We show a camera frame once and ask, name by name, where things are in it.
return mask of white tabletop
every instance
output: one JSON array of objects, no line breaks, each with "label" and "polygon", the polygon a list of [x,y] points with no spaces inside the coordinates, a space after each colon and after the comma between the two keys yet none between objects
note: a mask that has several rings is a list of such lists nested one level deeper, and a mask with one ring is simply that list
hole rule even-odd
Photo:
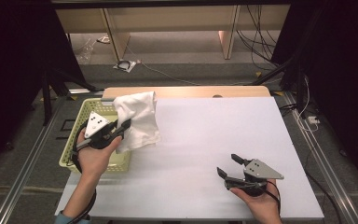
[{"label": "white tabletop", "polygon": [[[126,174],[103,175],[93,217],[141,220],[246,220],[248,207],[217,175],[243,178],[230,158],[259,159],[284,175],[282,218],[324,215],[272,97],[158,99],[161,141],[134,150]],[[71,174],[57,212],[79,175]]]}]

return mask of power strip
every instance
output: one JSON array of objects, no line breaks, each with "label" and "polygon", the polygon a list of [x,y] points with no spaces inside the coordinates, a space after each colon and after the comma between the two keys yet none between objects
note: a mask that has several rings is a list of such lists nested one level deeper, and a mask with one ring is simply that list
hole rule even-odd
[{"label": "power strip", "polygon": [[310,124],[317,124],[320,123],[319,119],[316,116],[309,116],[308,117],[308,122]]}]

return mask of white cloth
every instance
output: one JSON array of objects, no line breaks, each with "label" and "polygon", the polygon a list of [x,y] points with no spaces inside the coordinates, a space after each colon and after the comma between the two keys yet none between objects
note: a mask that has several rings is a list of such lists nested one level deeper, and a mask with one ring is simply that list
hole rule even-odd
[{"label": "white cloth", "polygon": [[113,101],[118,114],[117,126],[131,119],[130,128],[124,132],[124,139],[116,149],[117,153],[141,148],[160,140],[156,123],[156,103],[153,91],[119,96]]}]

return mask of green basket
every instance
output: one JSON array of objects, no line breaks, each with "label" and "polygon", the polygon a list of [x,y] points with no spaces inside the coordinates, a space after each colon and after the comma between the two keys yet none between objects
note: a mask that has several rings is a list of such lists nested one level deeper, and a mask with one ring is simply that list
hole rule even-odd
[{"label": "green basket", "polygon": [[[71,161],[72,147],[75,142],[76,133],[79,127],[89,119],[91,111],[96,112],[110,121],[115,121],[117,119],[117,111],[115,108],[112,105],[103,105],[101,103],[101,98],[87,99],[83,102],[59,162],[61,167],[66,167],[72,172],[78,172]],[[113,152],[109,159],[106,173],[127,172],[130,164],[130,157],[131,153],[129,151],[120,154]]]}]

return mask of hand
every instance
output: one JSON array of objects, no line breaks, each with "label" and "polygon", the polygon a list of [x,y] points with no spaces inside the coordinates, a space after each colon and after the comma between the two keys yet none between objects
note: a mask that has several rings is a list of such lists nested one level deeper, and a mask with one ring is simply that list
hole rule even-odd
[{"label": "hand", "polygon": [[[268,181],[276,184],[275,179],[269,179]],[[278,197],[278,191],[270,183],[267,183],[267,190]],[[255,219],[259,222],[263,224],[282,223],[278,212],[277,202],[266,193],[263,193],[258,197],[252,197],[241,189],[233,188],[230,189],[230,191],[246,202]]]},{"label": "hand", "polygon": [[[84,134],[86,130],[83,129],[77,142],[80,143],[85,140]],[[92,147],[84,147],[79,151],[78,160],[82,169],[82,175],[98,176],[98,178],[105,172],[109,164],[109,158],[121,142],[121,136],[116,137],[109,146],[103,149],[95,149]]]}]

